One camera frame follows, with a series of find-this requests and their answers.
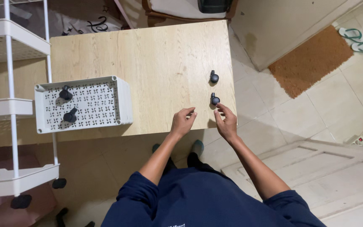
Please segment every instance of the chair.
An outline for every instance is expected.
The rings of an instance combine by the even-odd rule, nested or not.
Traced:
[[[237,5],[238,0],[233,0],[227,12],[201,13],[197,0],[142,0],[142,7],[148,16],[148,27],[155,27],[155,24],[167,18],[187,22],[228,20],[229,24],[235,16]]]

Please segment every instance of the person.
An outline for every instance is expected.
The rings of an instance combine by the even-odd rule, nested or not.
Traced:
[[[235,150],[263,202],[200,162],[204,150],[200,141],[194,143],[187,158],[188,168],[174,166],[172,149],[190,131],[197,116],[191,107],[174,115],[170,133],[120,189],[102,227],[325,227],[302,197],[245,145],[237,135],[237,117],[232,111],[220,103],[217,108],[219,134]]]

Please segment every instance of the person's right hand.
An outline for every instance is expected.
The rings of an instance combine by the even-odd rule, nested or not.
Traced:
[[[215,120],[217,121],[217,128],[219,134],[228,142],[232,139],[237,138],[238,134],[236,133],[236,123],[238,122],[238,118],[232,113],[232,111],[218,103],[218,110],[214,110]],[[225,116],[225,119],[222,120],[219,112],[222,112],[222,116]]]

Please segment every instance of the wooden table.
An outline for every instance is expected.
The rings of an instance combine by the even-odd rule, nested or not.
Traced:
[[[116,75],[131,87],[134,123],[59,132],[58,141],[169,132],[175,112],[195,106],[192,129],[214,128],[215,92],[236,113],[226,21],[190,23],[54,37],[50,40],[53,82]],[[34,99],[46,83],[45,59],[14,63],[15,96]],[[219,75],[209,83],[211,70]],[[0,63],[0,98],[8,97],[6,64]],[[18,120],[18,144],[51,142],[37,134],[35,118]],[[0,147],[11,145],[8,121],[0,121]]]

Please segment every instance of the brown coir doormat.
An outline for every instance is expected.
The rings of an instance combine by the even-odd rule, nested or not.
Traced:
[[[335,28],[329,26],[268,68],[285,92],[294,99],[353,54]]]

